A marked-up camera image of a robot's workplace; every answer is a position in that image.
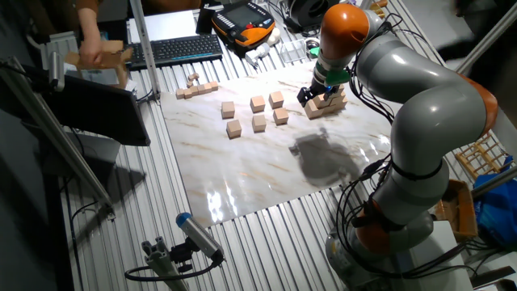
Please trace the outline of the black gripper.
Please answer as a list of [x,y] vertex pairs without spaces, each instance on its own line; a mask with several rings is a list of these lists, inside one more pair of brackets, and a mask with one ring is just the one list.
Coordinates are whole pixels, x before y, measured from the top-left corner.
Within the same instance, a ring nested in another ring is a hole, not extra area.
[[339,85],[326,86],[325,84],[319,83],[316,79],[314,79],[311,82],[310,88],[302,87],[299,90],[296,98],[300,105],[304,107],[311,99],[316,97],[318,94],[324,94],[325,101],[333,99],[338,89]]

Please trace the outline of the person right hand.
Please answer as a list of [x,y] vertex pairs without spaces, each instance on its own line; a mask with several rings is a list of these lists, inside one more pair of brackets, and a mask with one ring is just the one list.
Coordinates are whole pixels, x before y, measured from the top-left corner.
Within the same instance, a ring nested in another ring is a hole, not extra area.
[[79,50],[82,64],[100,65],[103,59],[103,44],[99,37],[85,38]]

